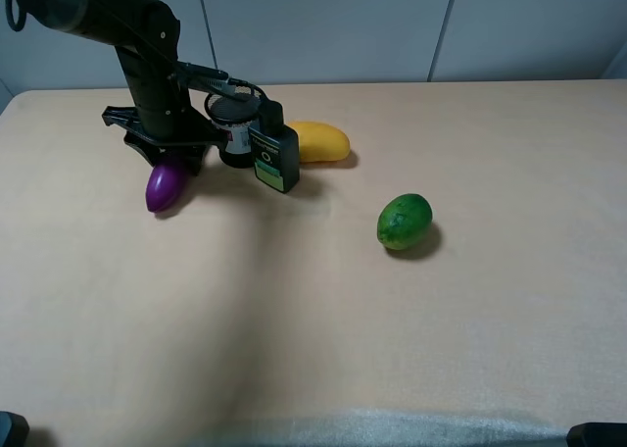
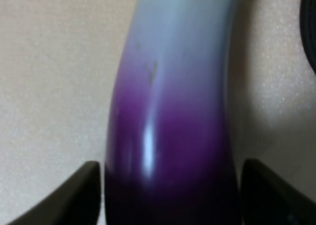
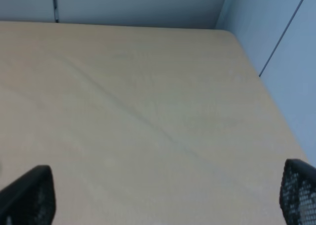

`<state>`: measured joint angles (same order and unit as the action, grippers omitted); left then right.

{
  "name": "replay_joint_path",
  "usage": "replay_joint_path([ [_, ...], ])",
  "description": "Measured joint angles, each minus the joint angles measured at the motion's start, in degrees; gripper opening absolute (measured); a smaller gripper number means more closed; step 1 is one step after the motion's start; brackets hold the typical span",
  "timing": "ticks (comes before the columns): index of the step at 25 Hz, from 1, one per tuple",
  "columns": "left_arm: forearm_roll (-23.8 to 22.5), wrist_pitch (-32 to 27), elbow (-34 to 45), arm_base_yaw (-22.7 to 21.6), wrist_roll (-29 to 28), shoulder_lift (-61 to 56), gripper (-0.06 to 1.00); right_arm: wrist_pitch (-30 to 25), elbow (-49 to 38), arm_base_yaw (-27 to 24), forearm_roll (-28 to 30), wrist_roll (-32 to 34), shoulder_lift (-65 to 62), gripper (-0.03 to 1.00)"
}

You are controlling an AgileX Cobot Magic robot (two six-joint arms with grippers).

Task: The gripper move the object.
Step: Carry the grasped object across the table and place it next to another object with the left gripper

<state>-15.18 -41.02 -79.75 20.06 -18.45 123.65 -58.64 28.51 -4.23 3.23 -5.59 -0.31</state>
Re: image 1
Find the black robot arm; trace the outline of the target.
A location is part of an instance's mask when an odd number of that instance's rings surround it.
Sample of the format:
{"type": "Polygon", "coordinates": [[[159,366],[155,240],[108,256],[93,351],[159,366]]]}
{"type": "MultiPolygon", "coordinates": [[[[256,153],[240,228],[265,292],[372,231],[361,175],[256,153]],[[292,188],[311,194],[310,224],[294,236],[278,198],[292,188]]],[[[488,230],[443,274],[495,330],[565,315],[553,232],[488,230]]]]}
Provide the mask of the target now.
{"type": "Polygon", "coordinates": [[[180,22],[160,0],[6,0],[14,31],[28,17],[59,32],[115,48],[131,94],[130,107],[109,106],[105,125],[124,129],[124,143],[151,166],[179,163],[202,168],[211,147],[226,137],[191,104],[189,92],[223,94],[227,73],[179,61],[180,22]]]}

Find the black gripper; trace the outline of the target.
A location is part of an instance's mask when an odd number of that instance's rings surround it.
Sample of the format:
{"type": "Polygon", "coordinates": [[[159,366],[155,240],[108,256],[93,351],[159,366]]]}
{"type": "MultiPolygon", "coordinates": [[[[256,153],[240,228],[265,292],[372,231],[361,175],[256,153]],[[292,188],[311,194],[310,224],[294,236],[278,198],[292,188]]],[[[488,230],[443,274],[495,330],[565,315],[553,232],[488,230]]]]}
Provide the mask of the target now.
{"type": "Polygon", "coordinates": [[[227,135],[191,104],[189,90],[180,86],[129,88],[133,107],[108,106],[105,125],[130,132],[123,142],[152,168],[166,157],[166,148],[183,147],[178,157],[190,174],[197,176],[205,162],[207,146],[224,149],[227,135]]]}

